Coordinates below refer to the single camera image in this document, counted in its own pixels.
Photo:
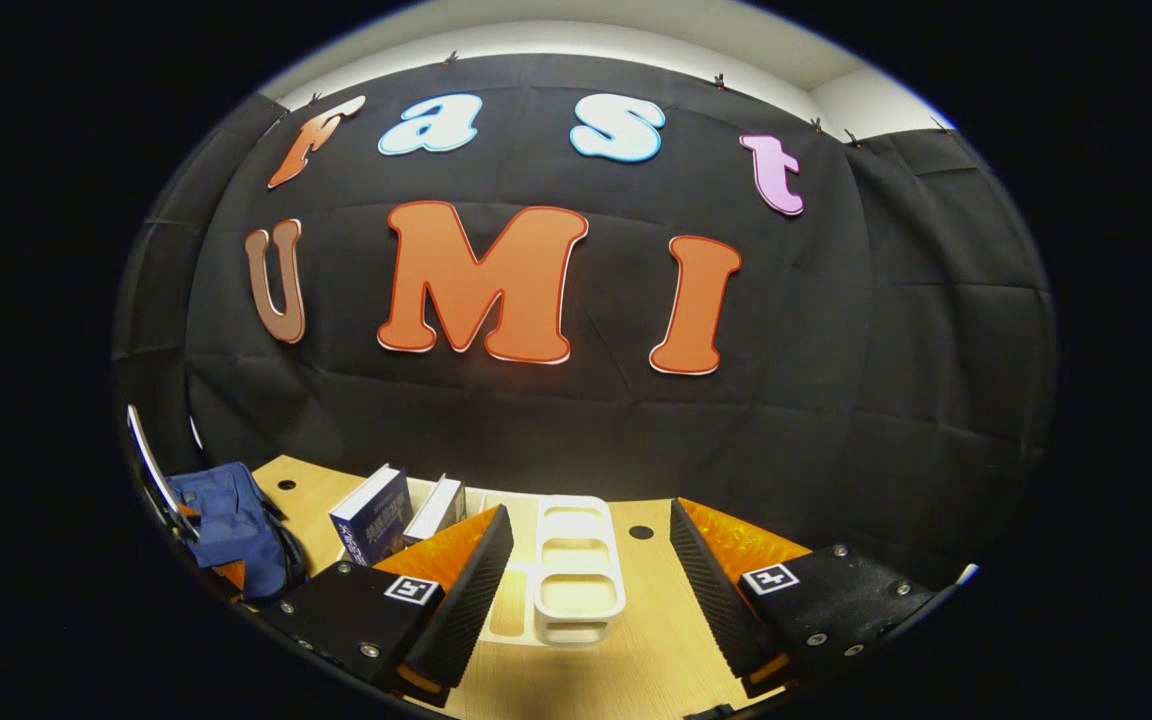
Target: pink letter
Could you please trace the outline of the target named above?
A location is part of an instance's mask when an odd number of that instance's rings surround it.
[[[803,213],[803,199],[790,192],[785,179],[785,170],[799,174],[799,161],[781,150],[781,141],[768,135],[742,135],[740,143],[755,152],[755,184],[763,199],[787,215]]]

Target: blue fabric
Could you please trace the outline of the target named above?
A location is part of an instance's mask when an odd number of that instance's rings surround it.
[[[187,539],[200,568],[242,560],[243,598],[270,597],[288,583],[288,562],[265,511],[268,499],[242,462],[168,479],[182,501],[202,515],[198,541]]]

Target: light blue letter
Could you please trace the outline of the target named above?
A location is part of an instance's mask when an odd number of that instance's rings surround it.
[[[471,127],[479,108],[483,100],[477,94],[431,97],[404,109],[403,122],[389,128],[376,146],[384,156],[403,156],[420,147],[430,152],[456,150],[479,132]]]
[[[584,126],[571,131],[582,156],[602,156],[621,162],[641,162],[660,150],[664,113],[653,103],[622,94],[591,94],[576,104]]]

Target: blue book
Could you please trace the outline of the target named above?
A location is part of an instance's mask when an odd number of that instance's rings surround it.
[[[376,564],[403,548],[412,518],[407,470],[385,464],[329,513],[340,541],[357,564]]]

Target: blue bag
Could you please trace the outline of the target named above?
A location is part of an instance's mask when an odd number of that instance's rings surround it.
[[[200,473],[173,475],[166,484],[200,515],[198,538],[184,538],[200,568],[243,561],[243,600],[259,600],[306,579],[305,555],[242,462]]]

